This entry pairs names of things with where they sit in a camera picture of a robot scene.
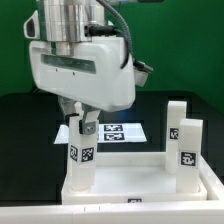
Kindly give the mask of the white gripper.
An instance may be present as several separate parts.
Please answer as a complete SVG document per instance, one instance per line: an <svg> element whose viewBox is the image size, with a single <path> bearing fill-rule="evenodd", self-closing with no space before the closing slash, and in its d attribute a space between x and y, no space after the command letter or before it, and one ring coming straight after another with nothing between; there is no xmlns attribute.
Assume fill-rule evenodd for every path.
<svg viewBox="0 0 224 224"><path fill-rule="evenodd" d="M71 57L53 55L50 44L42 41L31 42L29 53L36 86L59 95L64 116L80 116L81 103L114 112L130 108L135 100L132 58L125 55L121 37L76 43ZM97 130L100 111L93 107L83 108L81 134L92 135Z"/></svg>

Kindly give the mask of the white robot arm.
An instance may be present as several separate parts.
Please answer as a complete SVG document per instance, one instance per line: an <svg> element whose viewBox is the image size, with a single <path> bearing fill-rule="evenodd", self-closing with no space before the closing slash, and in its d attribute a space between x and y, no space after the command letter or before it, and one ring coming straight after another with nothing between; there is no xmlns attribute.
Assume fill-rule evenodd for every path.
<svg viewBox="0 0 224 224"><path fill-rule="evenodd" d="M82 134L96 132L94 110L128 109L152 68L133 57L129 27L113 8L139 0L36 0L24 24L36 86L61 97L64 112L84 114Z"/></svg>

